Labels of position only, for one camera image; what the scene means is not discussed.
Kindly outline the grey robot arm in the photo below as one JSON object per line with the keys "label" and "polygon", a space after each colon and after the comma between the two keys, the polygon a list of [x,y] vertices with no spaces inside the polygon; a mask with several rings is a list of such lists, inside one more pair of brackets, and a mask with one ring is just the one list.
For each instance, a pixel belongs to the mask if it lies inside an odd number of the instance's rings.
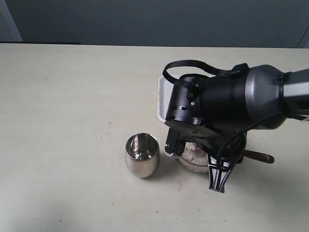
{"label": "grey robot arm", "polygon": [[209,188],[224,192],[235,166],[249,157],[273,163],[271,155],[245,149],[250,130],[274,130],[286,119],[309,116],[309,72],[281,72],[246,63],[221,70],[199,60],[174,61],[163,77],[173,84],[165,124],[165,153],[180,158],[188,142],[208,156]]}

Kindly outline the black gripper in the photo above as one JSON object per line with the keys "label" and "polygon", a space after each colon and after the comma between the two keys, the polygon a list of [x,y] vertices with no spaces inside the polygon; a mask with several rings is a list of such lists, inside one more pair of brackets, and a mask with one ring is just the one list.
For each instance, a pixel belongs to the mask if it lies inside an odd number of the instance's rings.
{"label": "black gripper", "polygon": [[[222,157],[227,156],[227,153],[232,152],[236,155],[242,150],[242,147],[246,146],[247,133],[243,133],[242,136],[236,137],[231,144],[226,146],[227,151],[221,153]],[[228,137],[218,137],[214,140],[206,140],[199,137],[187,137],[186,142],[193,142],[202,145],[202,150],[207,153],[208,156],[208,169],[209,169],[209,189],[224,193],[225,183],[229,178],[234,166],[233,163],[225,158],[222,158],[220,162],[217,162],[216,156],[220,147],[227,141]]]}

